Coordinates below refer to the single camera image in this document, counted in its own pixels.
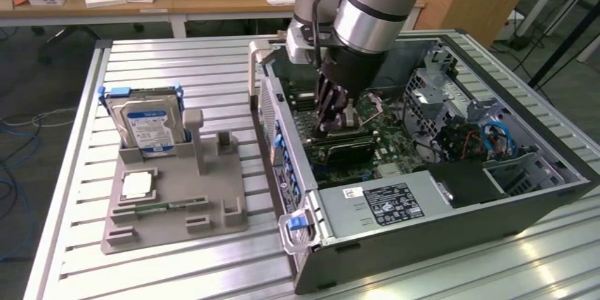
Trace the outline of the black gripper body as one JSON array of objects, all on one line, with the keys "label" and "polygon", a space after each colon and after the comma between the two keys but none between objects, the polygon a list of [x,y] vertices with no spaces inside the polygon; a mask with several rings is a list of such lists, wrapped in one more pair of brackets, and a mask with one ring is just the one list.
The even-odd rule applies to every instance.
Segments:
[{"label": "black gripper body", "polygon": [[384,52],[371,54],[350,47],[330,47],[320,73],[339,87],[338,91],[346,99],[355,99],[371,86],[384,61]]}]

